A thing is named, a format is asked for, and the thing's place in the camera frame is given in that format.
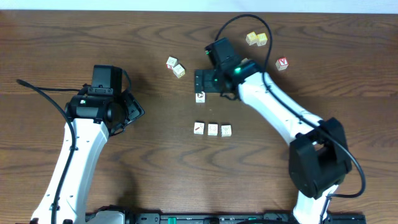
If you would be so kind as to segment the cream block with faint drawing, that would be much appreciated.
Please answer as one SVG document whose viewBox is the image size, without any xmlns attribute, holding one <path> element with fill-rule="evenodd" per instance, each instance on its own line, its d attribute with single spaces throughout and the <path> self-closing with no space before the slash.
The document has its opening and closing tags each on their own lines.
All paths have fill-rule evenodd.
<svg viewBox="0 0 398 224">
<path fill-rule="evenodd" d="M 230 137 L 232 135 L 232 128 L 230 124 L 221 126 L 221 136 Z"/>
</svg>

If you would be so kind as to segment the white block with faint print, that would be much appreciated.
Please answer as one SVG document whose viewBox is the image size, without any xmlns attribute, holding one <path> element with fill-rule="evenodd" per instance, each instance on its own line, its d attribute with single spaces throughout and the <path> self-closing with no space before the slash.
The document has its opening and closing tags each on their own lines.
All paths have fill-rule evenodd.
<svg viewBox="0 0 398 224">
<path fill-rule="evenodd" d="M 209 136 L 217 136 L 218 135 L 218 125 L 209 123 L 208 124 L 208 135 Z"/>
</svg>

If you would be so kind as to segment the white block with hammer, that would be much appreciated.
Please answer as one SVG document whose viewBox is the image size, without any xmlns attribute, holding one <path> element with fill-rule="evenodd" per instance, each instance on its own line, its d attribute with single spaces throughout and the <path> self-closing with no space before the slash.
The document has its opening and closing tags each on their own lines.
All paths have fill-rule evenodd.
<svg viewBox="0 0 398 224">
<path fill-rule="evenodd" d="M 203 123 L 203 122 L 195 122 L 194 123 L 194 129 L 193 129 L 194 134 L 203 135 L 204 130 L 205 130 L 205 123 Z"/>
</svg>

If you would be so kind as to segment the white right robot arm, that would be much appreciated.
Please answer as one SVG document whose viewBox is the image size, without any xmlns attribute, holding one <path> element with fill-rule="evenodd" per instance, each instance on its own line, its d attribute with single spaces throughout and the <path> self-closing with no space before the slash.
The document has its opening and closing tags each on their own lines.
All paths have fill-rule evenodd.
<svg viewBox="0 0 398 224">
<path fill-rule="evenodd" d="M 298 189 L 294 220 L 324 222 L 330 200 L 352 170 L 342 124 L 301 107 L 252 60 L 195 70 L 194 76 L 196 93 L 234 93 L 275 128 L 289 146 L 289 175 Z"/>
</svg>

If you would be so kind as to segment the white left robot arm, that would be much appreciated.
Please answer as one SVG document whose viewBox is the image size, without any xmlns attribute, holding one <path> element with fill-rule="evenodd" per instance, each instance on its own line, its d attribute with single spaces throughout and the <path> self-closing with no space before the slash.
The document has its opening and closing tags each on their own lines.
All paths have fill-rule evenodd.
<svg viewBox="0 0 398 224">
<path fill-rule="evenodd" d="M 95 167 L 111 136 L 145 112 L 129 90 L 72 97 L 60 156 L 46 193 L 31 223 L 86 223 L 86 204 Z"/>
</svg>

